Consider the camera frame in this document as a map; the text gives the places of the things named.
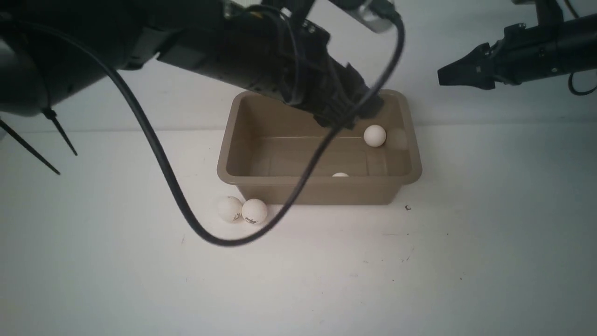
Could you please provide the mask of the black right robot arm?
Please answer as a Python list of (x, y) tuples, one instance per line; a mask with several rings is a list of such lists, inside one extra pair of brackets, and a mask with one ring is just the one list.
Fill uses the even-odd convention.
[(595, 70), (595, 14), (565, 21), (556, 0), (533, 0), (538, 24), (505, 27), (495, 44), (481, 44), (437, 71), (441, 86), (493, 90), (497, 83), (520, 85), (560, 75)]

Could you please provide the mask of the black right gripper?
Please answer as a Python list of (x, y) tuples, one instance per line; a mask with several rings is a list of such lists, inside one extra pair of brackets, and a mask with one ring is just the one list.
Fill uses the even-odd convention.
[(485, 87), (496, 83), (520, 85), (560, 74), (560, 25), (523, 24), (504, 29), (494, 44), (478, 45), (465, 57), (437, 71), (441, 86)]

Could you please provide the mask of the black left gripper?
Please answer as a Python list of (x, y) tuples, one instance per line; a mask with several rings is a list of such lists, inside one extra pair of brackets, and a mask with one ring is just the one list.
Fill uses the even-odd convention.
[(352, 130), (360, 119), (373, 119), (384, 106), (379, 94), (359, 102), (370, 91), (361, 75), (327, 51), (330, 34), (306, 19), (307, 9), (287, 15), (281, 9), (243, 9), (233, 22), (256, 29), (271, 26), (273, 55), (281, 61), (277, 89), (285, 104), (313, 114), (323, 128)]

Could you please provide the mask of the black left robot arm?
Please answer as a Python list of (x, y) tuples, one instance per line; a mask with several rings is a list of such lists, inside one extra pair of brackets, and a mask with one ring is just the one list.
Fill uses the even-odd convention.
[(330, 34), (307, 21), (312, 2), (267, 0), (3, 0), (1, 110), (30, 117), (98, 82), (106, 72), (53, 28), (115, 70), (156, 58), (274, 98), (337, 123), (367, 93), (364, 79), (327, 51)]

